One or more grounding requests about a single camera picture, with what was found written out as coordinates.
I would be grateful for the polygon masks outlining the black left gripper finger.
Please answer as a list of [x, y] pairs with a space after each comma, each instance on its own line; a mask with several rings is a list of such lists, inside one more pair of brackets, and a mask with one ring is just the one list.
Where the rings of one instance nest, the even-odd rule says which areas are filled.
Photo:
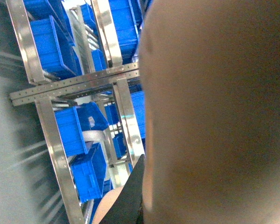
[[99, 203], [100, 224], [142, 224], [142, 183], [144, 159], [141, 155], [125, 185], [109, 191]]

